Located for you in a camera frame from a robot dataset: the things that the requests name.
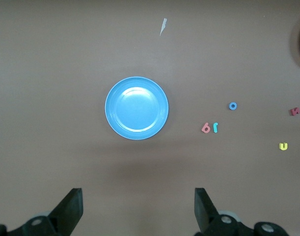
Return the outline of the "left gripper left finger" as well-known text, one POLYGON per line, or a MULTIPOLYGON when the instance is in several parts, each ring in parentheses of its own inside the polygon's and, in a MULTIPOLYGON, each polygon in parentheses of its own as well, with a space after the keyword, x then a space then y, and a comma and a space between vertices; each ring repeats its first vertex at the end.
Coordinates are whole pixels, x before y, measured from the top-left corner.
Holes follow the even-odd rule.
POLYGON ((47 215, 28 220, 8 236, 69 236, 83 215, 82 189, 73 188, 47 215))

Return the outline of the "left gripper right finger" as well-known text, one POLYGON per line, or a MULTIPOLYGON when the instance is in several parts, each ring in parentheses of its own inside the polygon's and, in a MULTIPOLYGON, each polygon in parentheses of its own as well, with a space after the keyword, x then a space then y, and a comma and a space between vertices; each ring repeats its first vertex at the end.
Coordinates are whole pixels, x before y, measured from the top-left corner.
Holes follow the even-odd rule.
POLYGON ((197 236, 253 236, 254 230, 228 214, 220 214, 204 188, 194 191, 197 236))

